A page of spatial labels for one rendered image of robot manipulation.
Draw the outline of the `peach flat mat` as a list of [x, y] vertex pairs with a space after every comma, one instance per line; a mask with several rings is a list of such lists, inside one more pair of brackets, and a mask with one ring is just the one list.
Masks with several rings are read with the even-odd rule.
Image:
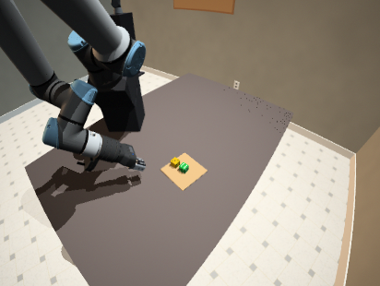
[[186, 173], [179, 171], [179, 166], [174, 168], [171, 163], [167, 164], [161, 170], [181, 189], [185, 190], [189, 185], [201, 177], [207, 170], [199, 163], [193, 160], [186, 153], [177, 158], [180, 160], [180, 165], [184, 162], [189, 165], [189, 170]]

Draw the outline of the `yellow die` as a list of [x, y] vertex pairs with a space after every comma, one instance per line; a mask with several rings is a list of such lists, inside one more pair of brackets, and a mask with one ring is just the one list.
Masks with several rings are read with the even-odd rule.
[[179, 165], [180, 165], [180, 160], [178, 160], [177, 158], [174, 157], [171, 160], [171, 166], [174, 167], [174, 168], [177, 168]]

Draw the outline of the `green die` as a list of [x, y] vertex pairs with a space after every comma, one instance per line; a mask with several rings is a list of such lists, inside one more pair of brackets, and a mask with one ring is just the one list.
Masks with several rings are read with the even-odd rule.
[[186, 173], [188, 170], [189, 170], [189, 165], [184, 162], [179, 166], [179, 171], [182, 173]]

